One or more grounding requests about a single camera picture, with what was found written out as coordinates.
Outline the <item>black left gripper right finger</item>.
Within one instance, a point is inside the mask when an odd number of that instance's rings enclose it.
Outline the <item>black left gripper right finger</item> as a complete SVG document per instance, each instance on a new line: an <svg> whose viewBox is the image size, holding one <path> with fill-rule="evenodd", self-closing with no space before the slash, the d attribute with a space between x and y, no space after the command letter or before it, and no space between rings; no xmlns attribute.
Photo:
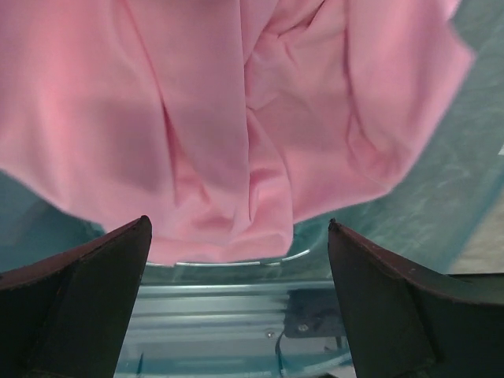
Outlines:
<svg viewBox="0 0 504 378"><path fill-rule="evenodd" d="M357 376L502 376L502 274L443 275L335 221L328 256Z"/></svg>

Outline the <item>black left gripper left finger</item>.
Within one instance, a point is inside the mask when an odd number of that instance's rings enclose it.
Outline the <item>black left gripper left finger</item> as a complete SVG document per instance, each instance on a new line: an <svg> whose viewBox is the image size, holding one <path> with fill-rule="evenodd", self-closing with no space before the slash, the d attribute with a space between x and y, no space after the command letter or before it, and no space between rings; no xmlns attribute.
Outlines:
<svg viewBox="0 0 504 378"><path fill-rule="evenodd" d="M142 216L1 274L3 377L111 377L152 238Z"/></svg>

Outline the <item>pink t shirt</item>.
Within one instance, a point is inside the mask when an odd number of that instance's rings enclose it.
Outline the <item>pink t shirt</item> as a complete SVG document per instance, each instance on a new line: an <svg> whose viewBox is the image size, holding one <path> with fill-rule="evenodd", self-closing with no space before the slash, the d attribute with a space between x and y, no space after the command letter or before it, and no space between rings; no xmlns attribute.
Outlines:
<svg viewBox="0 0 504 378"><path fill-rule="evenodd" d="M287 253L391 192L474 59L456 1L4 1L1 168L149 259Z"/></svg>

